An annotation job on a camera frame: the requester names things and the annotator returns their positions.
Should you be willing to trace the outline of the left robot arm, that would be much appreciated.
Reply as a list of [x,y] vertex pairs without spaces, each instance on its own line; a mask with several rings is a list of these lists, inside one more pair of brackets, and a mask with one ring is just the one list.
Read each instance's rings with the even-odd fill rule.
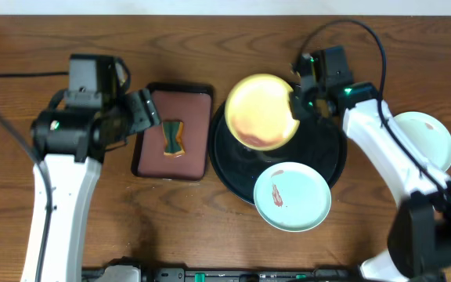
[[34,209],[23,281],[79,281],[93,192],[106,152],[161,120],[115,56],[74,54],[69,85],[31,125]]

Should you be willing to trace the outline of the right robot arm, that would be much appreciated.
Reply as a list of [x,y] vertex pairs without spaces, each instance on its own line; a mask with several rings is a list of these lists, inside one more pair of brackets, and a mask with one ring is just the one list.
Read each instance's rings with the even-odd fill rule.
[[386,250],[359,267],[363,279],[443,281],[441,271],[451,266],[451,177],[415,147],[372,83],[354,81],[343,49],[301,54],[292,71],[300,78],[290,96],[294,117],[320,114],[318,101],[340,116],[343,133],[370,159],[398,207]]

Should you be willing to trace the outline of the green and yellow sponge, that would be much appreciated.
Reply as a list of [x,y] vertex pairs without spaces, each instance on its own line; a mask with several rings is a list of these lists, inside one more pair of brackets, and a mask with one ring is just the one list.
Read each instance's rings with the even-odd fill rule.
[[167,157],[177,157],[185,153],[182,143],[183,122],[164,121],[162,123],[164,135],[164,155]]

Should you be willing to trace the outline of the yellow plate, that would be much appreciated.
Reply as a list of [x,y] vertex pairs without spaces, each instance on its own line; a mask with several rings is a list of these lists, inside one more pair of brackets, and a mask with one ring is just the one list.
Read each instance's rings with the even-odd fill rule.
[[225,102],[225,122],[233,137],[253,150],[284,146],[300,125],[290,108],[293,91],[272,74],[253,74],[239,81]]

